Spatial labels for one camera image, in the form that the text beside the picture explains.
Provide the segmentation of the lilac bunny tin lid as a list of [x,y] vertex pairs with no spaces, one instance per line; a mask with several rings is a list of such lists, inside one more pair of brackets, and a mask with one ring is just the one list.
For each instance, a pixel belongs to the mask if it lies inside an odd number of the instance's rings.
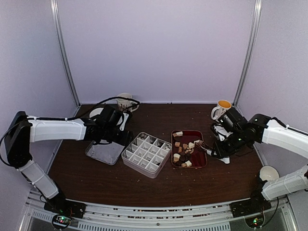
[[123,145],[117,144],[115,142],[97,145],[94,145],[92,142],[85,150],[85,154],[94,160],[112,166],[118,161],[124,148],[125,147]]

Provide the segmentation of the white metal tongs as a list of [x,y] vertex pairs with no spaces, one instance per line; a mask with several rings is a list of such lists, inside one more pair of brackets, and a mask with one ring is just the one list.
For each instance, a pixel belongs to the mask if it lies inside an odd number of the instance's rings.
[[214,157],[214,158],[220,160],[221,162],[223,162],[225,164],[229,164],[230,163],[230,158],[229,157],[218,158],[218,155],[217,155],[216,151],[214,150],[214,148],[211,148],[209,145],[207,145],[202,140],[195,141],[194,142],[194,146],[195,146],[196,149],[198,149],[200,151],[203,151],[206,155]]

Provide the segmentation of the lilac tin box with dividers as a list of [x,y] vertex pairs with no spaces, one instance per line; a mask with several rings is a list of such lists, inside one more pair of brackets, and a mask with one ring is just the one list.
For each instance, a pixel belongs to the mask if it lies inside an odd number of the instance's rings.
[[133,170],[155,179],[170,157],[172,144],[141,132],[121,153],[123,163]]

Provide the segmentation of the red chocolate tray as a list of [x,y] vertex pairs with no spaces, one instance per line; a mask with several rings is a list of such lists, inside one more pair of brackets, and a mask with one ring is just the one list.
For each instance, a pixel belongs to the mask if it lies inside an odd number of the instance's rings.
[[204,168],[207,157],[197,143],[203,141],[197,130],[174,130],[171,133],[171,163],[175,168]]

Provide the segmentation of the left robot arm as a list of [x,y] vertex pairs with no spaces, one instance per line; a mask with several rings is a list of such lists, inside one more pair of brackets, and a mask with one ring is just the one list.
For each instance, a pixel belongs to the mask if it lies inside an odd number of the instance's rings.
[[125,126],[140,102],[121,96],[116,96],[115,99],[126,100],[131,105],[116,109],[107,104],[99,113],[90,117],[85,114],[62,118],[36,117],[27,115],[24,111],[17,112],[0,140],[6,152],[6,157],[1,162],[21,172],[59,214],[66,213],[69,202],[60,187],[34,160],[30,146],[38,143],[41,151],[43,144],[56,144],[63,140],[90,141],[98,146],[112,143],[127,146],[132,133]]

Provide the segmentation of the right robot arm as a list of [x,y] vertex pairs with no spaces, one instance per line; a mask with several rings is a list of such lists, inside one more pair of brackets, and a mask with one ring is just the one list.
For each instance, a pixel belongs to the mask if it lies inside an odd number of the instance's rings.
[[[228,109],[219,106],[212,109],[211,129],[217,140],[207,154],[216,159],[230,163],[230,156],[239,152],[244,146],[255,143],[269,145],[272,150],[282,151],[282,156],[308,158],[307,132],[293,128],[276,117],[255,114],[247,120],[234,107]],[[263,181],[263,186],[247,201],[247,209],[257,212],[270,201],[280,196],[306,190],[308,188],[308,166],[304,165],[282,177]]]

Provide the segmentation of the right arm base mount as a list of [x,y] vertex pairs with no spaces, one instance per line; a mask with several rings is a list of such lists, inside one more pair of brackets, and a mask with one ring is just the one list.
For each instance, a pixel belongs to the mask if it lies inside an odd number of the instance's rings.
[[251,199],[233,202],[230,204],[234,218],[243,217],[248,227],[261,228],[265,224],[264,212],[271,209],[270,202],[253,202]]

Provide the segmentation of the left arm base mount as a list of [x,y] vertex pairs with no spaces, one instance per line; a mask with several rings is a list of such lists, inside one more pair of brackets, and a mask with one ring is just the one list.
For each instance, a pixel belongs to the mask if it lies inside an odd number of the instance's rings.
[[83,218],[86,204],[74,201],[66,201],[64,208],[57,208],[55,205],[46,202],[44,209],[55,213],[51,219],[51,224],[57,230],[68,228],[76,218]]

